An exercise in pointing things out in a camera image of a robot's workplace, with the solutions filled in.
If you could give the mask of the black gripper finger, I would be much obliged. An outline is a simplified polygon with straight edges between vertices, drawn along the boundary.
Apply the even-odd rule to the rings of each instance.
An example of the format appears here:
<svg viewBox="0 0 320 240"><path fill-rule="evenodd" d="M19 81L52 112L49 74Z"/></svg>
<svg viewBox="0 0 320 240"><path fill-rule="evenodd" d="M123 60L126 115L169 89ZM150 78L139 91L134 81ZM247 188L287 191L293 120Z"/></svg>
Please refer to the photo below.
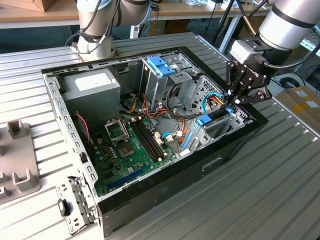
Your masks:
<svg viewBox="0 0 320 240"><path fill-rule="evenodd" d="M240 89L234 96L234 103L237 105L263 102L272 98L267 86L258 88Z"/></svg>
<svg viewBox="0 0 320 240"><path fill-rule="evenodd" d="M249 103L249 86L252 76L249 70L237 61L226 63L227 105L242 105Z"/></svg>

